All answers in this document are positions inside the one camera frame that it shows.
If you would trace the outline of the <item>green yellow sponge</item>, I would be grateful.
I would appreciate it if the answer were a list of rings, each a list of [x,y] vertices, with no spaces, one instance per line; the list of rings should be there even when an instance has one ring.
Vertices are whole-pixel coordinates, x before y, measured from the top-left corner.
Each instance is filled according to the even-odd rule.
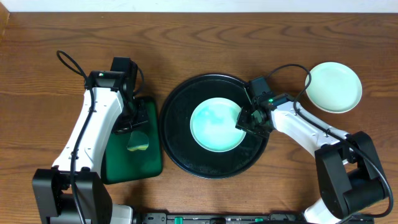
[[[127,144],[128,151],[145,151],[149,147],[147,134],[141,131],[133,131]]]

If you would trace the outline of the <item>mint plate front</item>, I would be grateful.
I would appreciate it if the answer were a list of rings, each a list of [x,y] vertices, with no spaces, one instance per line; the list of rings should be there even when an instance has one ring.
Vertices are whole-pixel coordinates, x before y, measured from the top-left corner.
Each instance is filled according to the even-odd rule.
[[[239,105],[227,98],[210,98],[201,102],[190,118],[194,140],[211,152],[227,152],[236,148],[246,132],[236,128]]]

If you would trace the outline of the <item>mint plate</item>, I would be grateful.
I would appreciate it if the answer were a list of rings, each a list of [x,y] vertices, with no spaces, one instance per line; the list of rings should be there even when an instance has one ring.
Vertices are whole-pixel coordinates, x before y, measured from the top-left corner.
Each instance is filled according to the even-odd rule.
[[[236,128],[239,105],[227,98],[210,98],[201,102],[190,118],[194,140],[211,152],[227,152],[236,148],[246,132]]]
[[[363,88],[358,75],[338,62],[323,62],[306,77],[305,90],[310,101],[323,111],[345,113],[361,101]]]

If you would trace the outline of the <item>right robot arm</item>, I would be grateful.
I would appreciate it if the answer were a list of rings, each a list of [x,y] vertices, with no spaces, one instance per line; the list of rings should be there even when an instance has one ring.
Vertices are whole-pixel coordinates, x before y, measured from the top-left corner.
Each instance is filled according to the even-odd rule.
[[[315,158],[321,197],[304,211],[306,222],[372,218],[360,211],[385,198],[393,205],[391,187],[366,133],[349,134],[326,124],[292,96],[275,96],[264,77],[251,80],[244,89],[250,106],[241,109],[236,128],[264,139],[279,131]]]

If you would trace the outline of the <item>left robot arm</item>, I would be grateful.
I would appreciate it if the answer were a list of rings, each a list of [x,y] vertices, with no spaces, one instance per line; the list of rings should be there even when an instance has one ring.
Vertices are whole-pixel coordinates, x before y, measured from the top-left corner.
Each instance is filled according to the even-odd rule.
[[[133,209],[117,205],[101,180],[110,135],[126,134],[148,122],[143,100],[135,99],[142,72],[127,57],[115,57],[109,71],[87,75],[83,107],[63,151],[49,169],[37,169],[32,188],[42,223],[132,223]]]

